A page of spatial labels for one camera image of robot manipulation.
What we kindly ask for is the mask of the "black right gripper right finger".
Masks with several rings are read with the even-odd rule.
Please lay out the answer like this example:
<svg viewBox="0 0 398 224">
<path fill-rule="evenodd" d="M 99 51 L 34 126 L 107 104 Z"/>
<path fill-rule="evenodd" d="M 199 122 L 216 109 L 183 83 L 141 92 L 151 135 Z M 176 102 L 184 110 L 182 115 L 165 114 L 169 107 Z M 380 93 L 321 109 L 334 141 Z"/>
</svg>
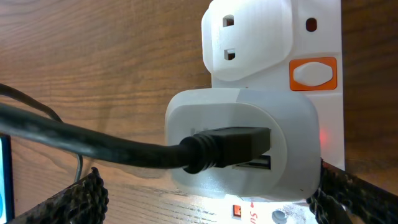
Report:
<svg viewBox="0 0 398 224">
<path fill-rule="evenodd" d="M 397 223 L 397 196 L 325 161 L 320 184 L 306 199 L 317 223 L 351 223 L 346 212 L 364 223 Z"/>
</svg>

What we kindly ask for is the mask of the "blue screen Galaxy smartphone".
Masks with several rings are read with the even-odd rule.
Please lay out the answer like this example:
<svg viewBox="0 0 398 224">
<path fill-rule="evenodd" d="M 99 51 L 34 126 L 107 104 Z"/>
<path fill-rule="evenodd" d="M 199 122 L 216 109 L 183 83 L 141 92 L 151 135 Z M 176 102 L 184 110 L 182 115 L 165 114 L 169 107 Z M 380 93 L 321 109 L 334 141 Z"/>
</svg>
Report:
<svg viewBox="0 0 398 224">
<path fill-rule="evenodd" d="M 14 218 L 11 137 L 1 134 L 1 224 Z"/>
</svg>

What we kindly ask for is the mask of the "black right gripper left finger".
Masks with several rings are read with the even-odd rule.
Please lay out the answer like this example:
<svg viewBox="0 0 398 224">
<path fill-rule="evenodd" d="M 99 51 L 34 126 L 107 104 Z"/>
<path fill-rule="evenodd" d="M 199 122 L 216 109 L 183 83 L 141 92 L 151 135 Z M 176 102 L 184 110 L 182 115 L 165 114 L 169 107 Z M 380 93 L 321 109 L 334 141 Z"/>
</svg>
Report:
<svg viewBox="0 0 398 224">
<path fill-rule="evenodd" d="M 79 181 L 9 221 L 9 224 L 103 224 L 108 190 L 97 168 Z"/>
</svg>

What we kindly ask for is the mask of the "white power strip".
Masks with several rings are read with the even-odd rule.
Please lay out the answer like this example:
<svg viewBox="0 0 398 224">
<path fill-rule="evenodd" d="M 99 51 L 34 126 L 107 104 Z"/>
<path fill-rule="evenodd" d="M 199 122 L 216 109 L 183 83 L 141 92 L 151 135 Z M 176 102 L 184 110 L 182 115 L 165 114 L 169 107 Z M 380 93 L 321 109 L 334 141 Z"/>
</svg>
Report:
<svg viewBox="0 0 398 224">
<path fill-rule="evenodd" d="M 321 161 L 344 168 L 339 1 L 213 1 L 201 33 L 211 88 L 303 94 L 317 111 Z"/>
</svg>

